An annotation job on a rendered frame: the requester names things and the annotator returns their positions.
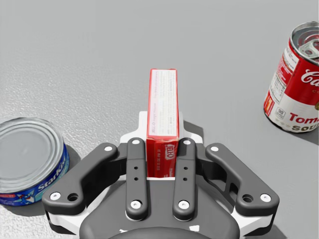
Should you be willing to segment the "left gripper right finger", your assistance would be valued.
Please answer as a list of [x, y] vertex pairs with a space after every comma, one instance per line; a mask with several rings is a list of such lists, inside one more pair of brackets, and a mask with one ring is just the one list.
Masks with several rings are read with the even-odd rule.
[[234, 153], [221, 143], [204, 146], [200, 135], [184, 127], [179, 113], [181, 137], [195, 141], [195, 173], [216, 188], [236, 212], [246, 217], [275, 215], [279, 196]]

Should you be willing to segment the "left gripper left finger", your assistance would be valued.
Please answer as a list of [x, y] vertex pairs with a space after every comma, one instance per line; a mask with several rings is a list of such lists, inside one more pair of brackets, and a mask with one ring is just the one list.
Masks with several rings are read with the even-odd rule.
[[119, 146], [98, 145], [45, 192], [42, 202], [49, 217], [83, 213], [122, 175], [126, 176], [126, 215], [132, 220], [147, 216], [147, 116], [147, 112], [140, 112], [137, 130], [123, 135]]

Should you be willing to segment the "red carton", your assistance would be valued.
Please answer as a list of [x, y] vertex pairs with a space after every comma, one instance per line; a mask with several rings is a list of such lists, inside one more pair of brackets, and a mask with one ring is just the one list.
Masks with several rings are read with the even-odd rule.
[[151, 69], [147, 118], [148, 177], [173, 177], [179, 141], [176, 69]]

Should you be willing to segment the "blue flat can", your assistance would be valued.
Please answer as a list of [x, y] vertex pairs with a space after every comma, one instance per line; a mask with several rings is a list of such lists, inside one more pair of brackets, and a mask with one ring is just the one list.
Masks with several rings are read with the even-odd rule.
[[0, 205], [41, 201], [69, 165], [67, 147], [53, 123], [32, 117], [0, 123]]

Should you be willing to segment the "red and white can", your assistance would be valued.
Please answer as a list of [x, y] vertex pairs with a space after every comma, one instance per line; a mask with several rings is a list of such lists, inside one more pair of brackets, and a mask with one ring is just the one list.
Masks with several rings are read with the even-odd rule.
[[319, 22], [298, 25], [290, 34], [272, 77], [266, 117], [282, 130], [305, 133], [319, 127]]

